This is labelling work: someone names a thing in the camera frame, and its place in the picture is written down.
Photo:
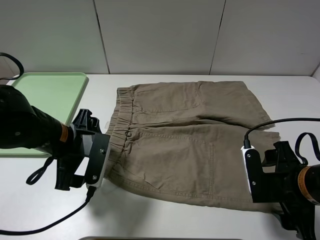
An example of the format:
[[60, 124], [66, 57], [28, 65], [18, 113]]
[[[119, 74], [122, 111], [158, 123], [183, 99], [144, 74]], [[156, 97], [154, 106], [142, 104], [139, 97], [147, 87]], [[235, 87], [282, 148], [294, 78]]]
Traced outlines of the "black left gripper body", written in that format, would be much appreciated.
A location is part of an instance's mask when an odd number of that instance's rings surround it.
[[55, 189], [69, 191], [70, 188], [80, 188], [85, 183], [83, 175], [77, 175], [85, 157], [88, 157], [95, 138], [101, 133], [100, 121], [92, 116], [88, 109], [80, 109], [75, 119], [70, 124], [73, 137], [66, 153], [57, 159]]

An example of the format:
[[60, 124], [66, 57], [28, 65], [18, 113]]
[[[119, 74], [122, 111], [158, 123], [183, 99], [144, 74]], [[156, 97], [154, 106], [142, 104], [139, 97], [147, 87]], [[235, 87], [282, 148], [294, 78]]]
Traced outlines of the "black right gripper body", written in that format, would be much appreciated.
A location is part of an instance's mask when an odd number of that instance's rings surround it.
[[275, 167], [264, 175], [264, 202], [278, 203], [281, 211], [273, 214], [286, 230], [295, 230], [302, 240], [314, 240], [315, 208], [320, 204], [320, 166], [309, 165], [287, 141], [278, 141], [265, 152], [263, 166]]

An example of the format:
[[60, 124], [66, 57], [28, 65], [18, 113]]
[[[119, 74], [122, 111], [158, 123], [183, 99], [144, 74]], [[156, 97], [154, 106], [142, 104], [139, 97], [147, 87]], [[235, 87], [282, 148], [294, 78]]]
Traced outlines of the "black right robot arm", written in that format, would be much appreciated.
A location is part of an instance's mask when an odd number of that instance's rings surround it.
[[300, 153], [301, 140], [292, 149], [287, 141], [278, 141], [267, 150], [263, 167], [275, 167], [263, 174], [260, 200], [279, 203], [281, 226], [295, 230], [301, 240], [314, 240], [315, 207], [320, 204], [320, 166], [309, 165]]

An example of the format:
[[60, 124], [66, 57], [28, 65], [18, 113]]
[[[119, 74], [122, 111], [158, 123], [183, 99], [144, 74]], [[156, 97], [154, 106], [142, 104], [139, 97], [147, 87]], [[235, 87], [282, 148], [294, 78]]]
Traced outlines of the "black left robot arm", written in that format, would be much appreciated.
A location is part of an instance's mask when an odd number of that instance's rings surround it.
[[99, 188], [105, 170], [109, 138], [104, 137], [99, 120], [88, 109], [81, 109], [75, 120], [65, 125], [30, 105], [11, 85], [0, 87], [1, 149], [36, 149], [49, 154], [44, 165], [26, 180], [34, 185], [48, 166], [57, 161], [57, 190], [68, 191], [83, 184]]

